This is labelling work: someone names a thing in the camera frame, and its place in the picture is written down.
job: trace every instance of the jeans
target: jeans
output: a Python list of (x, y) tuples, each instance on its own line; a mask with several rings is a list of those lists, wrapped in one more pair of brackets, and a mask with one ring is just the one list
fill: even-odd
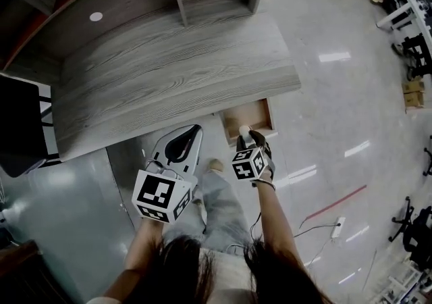
[(231, 185), (218, 172), (210, 170), (203, 175), (200, 189), (207, 211), (207, 225), (199, 204), (191, 202), (178, 221), (164, 233), (165, 242), (188, 235), (198, 240), (203, 248), (243, 256), (244, 247), (252, 239)]

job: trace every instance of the power strip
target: power strip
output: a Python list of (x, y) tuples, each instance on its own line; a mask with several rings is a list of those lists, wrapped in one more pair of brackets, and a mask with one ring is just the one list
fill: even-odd
[(333, 228), (333, 231), (331, 232), (331, 238), (337, 238), (340, 235), (340, 232), (342, 231), (342, 227), (344, 227), (345, 218), (343, 216), (340, 216), (337, 218), (336, 226)]

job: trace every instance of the wrist strap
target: wrist strap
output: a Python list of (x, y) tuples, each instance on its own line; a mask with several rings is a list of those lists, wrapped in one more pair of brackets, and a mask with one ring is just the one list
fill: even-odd
[(276, 191), (276, 186), (274, 185), (274, 183), (272, 182), (267, 182), (264, 179), (258, 178), (258, 179), (254, 179), (252, 182), (256, 183), (256, 182), (263, 182), (264, 184), (270, 185), (274, 191)]

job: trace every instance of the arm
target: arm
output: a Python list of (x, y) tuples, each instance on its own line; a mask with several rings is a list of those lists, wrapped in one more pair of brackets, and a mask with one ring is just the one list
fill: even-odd
[(125, 301), (134, 290), (151, 260), (152, 250), (162, 241), (163, 223), (142, 219), (125, 259), (125, 270), (111, 285), (104, 297)]
[[(266, 172), (261, 178), (271, 182), (271, 177)], [(283, 213), (284, 211), (277, 199), (276, 192), (273, 187), (263, 182), (256, 182), (256, 185), (259, 194), (259, 204), (261, 206), (264, 242), (272, 246), (276, 251), (287, 249), (302, 264), (290, 224)]]

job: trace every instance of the white desk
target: white desk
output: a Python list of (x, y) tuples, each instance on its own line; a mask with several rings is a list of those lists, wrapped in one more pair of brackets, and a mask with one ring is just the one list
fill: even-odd
[(404, 13), (405, 11), (408, 11), (409, 9), (412, 9), (412, 12), (414, 13), (415, 18), (410, 19), (413, 22), (416, 22), (417, 26), (420, 28), (421, 33), (423, 34), (423, 37), (426, 40), (426, 44), (429, 48), (429, 52), (432, 53), (432, 36), (430, 33), (430, 27), (426, 25), (425, 23), (425, 13), (424, 11), (420, 10), (419, 3), (417, 0), (407, 0), (407, 4), (403, 5), (401, 8), (397, 9), (392, 14), (388, 15), (387, 17), (383, 18), (377, 23), (377, 27), (380, 28), (387, 23), (391, 22), (394, 18), (398, 17), (400, 14)]

